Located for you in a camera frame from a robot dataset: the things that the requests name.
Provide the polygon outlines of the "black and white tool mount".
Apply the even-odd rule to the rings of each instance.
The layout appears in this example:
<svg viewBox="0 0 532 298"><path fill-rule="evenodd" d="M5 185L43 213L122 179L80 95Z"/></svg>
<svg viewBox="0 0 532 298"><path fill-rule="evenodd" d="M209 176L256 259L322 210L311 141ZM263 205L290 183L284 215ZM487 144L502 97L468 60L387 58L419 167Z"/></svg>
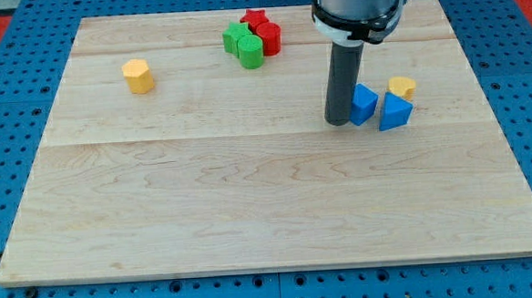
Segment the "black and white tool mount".
<svg viewBox="0 0 532 298"><path fill-rule="evenodd" d="M398 26L406 2L396 0L388 12L376 18L346 20L325 12L318 0L312 0L311 17L315 28L339 46L379 45Z"/></svg>

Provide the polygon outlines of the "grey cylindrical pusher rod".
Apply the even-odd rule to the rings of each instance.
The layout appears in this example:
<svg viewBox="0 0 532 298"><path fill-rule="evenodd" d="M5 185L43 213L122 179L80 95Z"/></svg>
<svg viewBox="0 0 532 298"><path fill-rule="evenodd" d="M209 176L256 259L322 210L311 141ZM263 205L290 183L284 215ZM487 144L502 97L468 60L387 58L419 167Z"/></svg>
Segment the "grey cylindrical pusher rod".
<svg viewBox="0 0 532 298"><path fill-rule="evenodd" d="M324 119L333 126L349 121L362 56L363 45L332 45Z"/></svg>

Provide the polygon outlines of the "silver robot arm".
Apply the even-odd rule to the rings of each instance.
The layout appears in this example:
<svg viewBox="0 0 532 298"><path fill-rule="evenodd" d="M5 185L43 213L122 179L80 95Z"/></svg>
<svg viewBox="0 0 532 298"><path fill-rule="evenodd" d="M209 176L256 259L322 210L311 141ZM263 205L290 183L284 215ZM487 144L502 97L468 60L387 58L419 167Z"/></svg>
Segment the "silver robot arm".
<svg viewBox="0 0 532 298"><path fill-rule="evenodd" d="M363 46L379 45L398 26L407 0L312 0L312 21L332 41L324 119L349 121Z"/></svg>

